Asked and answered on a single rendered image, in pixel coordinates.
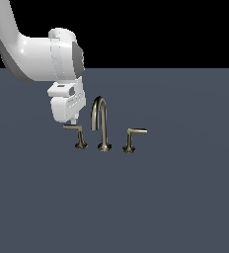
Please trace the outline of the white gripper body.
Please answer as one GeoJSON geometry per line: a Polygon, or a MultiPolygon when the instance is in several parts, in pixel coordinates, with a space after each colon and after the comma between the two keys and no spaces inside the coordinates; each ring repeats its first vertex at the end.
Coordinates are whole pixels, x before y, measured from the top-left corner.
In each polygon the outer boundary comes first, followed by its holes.
{"type": "Polygon", "coordinates": [[[47,94],[51,98],[51,110],[57,122],[67,123],[72,119],[78,122],[79,112],[86,106],[81,77],[65,83],[54,82],[47,94]]]}

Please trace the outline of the brass gooseneck faucet spout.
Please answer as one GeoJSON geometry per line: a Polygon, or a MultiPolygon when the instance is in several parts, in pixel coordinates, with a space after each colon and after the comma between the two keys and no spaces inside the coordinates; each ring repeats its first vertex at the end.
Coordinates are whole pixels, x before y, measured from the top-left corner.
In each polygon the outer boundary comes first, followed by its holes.
{"type": "Polygon", "coordinates": [[[94,100],[91,110],[91,130],[98,130],[99,128],[102,129],[102,142],[98,145],[98,149],[102,152],[108,152],[112,149],[112,145],[108,143],[107,108],[106,101],[102,96],[94,100]]]}

